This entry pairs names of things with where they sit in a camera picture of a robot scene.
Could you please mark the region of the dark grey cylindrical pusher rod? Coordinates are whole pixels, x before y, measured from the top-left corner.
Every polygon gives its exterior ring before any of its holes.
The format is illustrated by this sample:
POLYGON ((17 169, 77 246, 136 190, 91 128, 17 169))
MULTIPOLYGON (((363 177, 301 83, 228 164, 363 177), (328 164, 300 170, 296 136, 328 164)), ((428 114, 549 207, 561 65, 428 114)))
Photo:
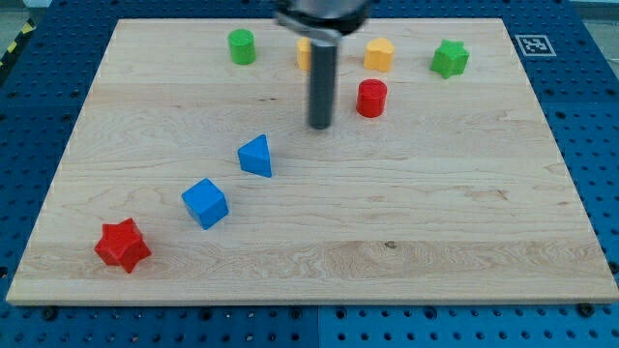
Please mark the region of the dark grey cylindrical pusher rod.
POLYGON ((325 130, 332 124, 338 48, 327 42, 310 41, 309 125, 325 130))

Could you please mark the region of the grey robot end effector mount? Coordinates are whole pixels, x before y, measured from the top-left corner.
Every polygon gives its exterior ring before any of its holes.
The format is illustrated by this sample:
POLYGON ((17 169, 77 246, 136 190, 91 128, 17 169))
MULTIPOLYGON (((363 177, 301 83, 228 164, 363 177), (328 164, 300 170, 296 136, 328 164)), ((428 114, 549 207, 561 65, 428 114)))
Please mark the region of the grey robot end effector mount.
POLYGON ((363 26, 369 0, 280 0, 276 23, 311 39, 339 41, 363 26))

